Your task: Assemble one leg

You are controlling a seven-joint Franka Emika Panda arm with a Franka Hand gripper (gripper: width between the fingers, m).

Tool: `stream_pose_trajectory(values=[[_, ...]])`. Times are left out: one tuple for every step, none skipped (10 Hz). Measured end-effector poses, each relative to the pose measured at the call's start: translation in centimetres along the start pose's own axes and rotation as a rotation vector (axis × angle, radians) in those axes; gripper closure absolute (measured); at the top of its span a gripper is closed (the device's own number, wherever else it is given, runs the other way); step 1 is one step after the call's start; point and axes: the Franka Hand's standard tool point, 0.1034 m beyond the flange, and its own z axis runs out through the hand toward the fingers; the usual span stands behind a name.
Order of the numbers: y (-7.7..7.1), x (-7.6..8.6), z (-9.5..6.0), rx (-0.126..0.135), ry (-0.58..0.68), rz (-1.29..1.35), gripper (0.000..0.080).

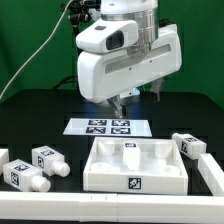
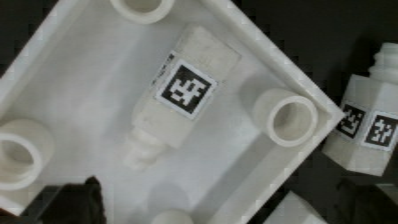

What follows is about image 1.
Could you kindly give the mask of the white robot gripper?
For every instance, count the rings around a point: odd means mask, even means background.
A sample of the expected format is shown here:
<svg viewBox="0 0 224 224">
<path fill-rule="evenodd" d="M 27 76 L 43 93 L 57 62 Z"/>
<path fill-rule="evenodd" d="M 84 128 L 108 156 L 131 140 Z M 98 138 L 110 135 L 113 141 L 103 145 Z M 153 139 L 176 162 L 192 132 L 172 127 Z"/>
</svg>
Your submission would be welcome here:
<svg viewBox="0 0 224 224">
<path fill-rule="evenodd" d="M 126 49 L 107 54 L 83 51 L 77 62 L 80 93 L 94 103 L 113 97 L 115 115 L 122 118 L 123 106 L 116 95 L 153 81 L 150 92 L 159 101 L 162 77 L 178 71 L 181 64 L 177 25 L 170 24 L 159 29 L 159 38 L 141 56 L 129 56 Z"/>
</svg>

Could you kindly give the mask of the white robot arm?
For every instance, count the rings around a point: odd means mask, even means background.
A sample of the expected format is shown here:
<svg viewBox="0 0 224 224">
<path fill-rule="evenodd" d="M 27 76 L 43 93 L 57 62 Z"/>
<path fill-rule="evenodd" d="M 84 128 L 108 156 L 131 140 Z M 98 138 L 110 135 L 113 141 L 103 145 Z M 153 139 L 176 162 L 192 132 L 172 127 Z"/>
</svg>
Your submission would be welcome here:
<svg viewBox="0 0 224 224">
<path fill-rule="evenodd" d="M 162 78 L 182 64 L 177 25 L 158 19 L 158 0 L 101 0 L 101 18 L 76 37 L 81 95 L 107 100 L 124 116 L 120 95 Z"/>
</svg>

